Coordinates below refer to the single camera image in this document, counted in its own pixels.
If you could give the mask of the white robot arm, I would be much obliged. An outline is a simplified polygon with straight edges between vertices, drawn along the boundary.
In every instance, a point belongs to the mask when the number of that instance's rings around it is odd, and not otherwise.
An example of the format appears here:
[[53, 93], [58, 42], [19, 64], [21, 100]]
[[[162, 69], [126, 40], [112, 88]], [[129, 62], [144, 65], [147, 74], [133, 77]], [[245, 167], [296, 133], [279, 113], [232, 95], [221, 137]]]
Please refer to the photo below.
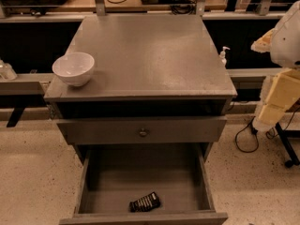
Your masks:
[[262, 84], [253, 126], [259, 131], [273, 128], [300, 98], [300, 1], [296, 1], [274, 28], [254, 41], [251, 50], [270, 53], [271, 61], [282, 67]]

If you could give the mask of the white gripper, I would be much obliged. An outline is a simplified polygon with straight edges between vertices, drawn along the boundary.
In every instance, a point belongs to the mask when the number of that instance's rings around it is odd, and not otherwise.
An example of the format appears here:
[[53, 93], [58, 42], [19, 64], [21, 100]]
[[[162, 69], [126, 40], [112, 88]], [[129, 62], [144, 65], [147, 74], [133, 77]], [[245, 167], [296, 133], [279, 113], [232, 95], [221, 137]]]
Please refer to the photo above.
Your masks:
[[[257, 53], [269, 53], [274, 30], [270, 29], [262, 37], [254, 41], [250, 49]], [[300, 98], [300, 71], [284, 69], [272, 80], [271, 89], [266, 98], [266, 104], [259, 103], [255, 109], [252, 122], [258, 131], [268, 131], [283, 117]]]

